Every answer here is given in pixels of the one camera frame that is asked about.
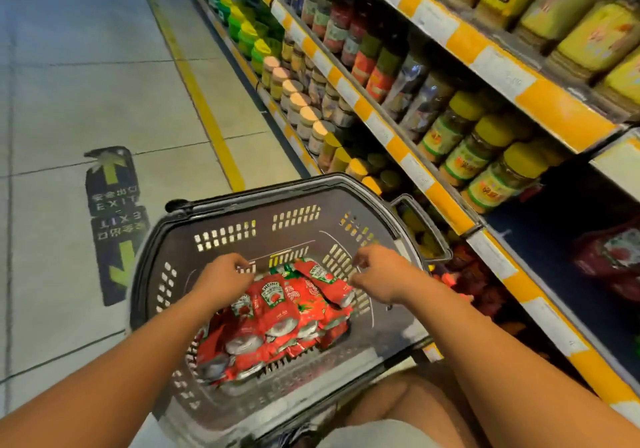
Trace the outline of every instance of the hand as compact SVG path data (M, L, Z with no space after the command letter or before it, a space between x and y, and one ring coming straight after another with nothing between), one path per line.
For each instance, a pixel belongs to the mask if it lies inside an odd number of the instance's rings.
M253 282L253 273L239 273L237 267L250 266L240 254L226 254L207 264L200 274L192 294L202 303L204 314L209 315L205 320L240 298Z
M379 245L360 248L353 262L366 271L353 274L349 282L387 305L404 303L412 285L429 279L401 255Z

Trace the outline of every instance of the basket handle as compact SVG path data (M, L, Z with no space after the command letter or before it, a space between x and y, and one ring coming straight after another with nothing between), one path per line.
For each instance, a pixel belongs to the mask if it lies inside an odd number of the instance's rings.
M449 247L449 243L444 239L444 235L442 234L442 232L440 232L440 229L438 229L436 224L433 222L433 219L429 217L429 214L426 213L424 209L420 206L420 204L416 201L416 199L413 198L408 193L403 193L399 197L396 197L395 199L389 202L389 205L391 207L395 207L396 205L401 203L409 207L413 211L413 213L420 219L420 222L422 222L422 225L424 225L424 228L433 235L436 242L440 246L440 249L442 250L441 258L426 259L426 258L422 258L422 255L420 255L420 259L422 260L422 265L424 266L424 270L425 271L429 270L428 268L429 264L449 261L453 257L453 251L451 250L451 247ZM411 237L411 240L413 242L413 245L416 247L416 250L418 250L415 238Z

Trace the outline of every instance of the person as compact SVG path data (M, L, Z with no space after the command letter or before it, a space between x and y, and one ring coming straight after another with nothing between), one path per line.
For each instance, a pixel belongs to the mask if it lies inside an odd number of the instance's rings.
M640 429L394 251L367 246L355 263L354 286L404 305L430 332L494 448L640 446ZM0 445L128 446L196 332L253 281L238 267L249 265L237 254L216 258L180 301L0 420ZM344 424L319 448L480 444L442 391L411 373L372 387Z

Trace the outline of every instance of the tiled floor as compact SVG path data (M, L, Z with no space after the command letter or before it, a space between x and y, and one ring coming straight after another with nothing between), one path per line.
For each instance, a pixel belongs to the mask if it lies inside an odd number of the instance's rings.
M191 0L158 3L246 187L299 178ZM146 0L0 0L0 416L122 339L85 191L84 153L114 145L152 224L231 191ZM170 445L151 417L132 444Z

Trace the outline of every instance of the person's right arm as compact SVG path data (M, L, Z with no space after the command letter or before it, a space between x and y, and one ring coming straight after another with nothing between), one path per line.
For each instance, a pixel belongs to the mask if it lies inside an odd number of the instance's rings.
M493 448L640 447L640 429L441 282L382 246L355 261L354 286L404 305L435 339Z

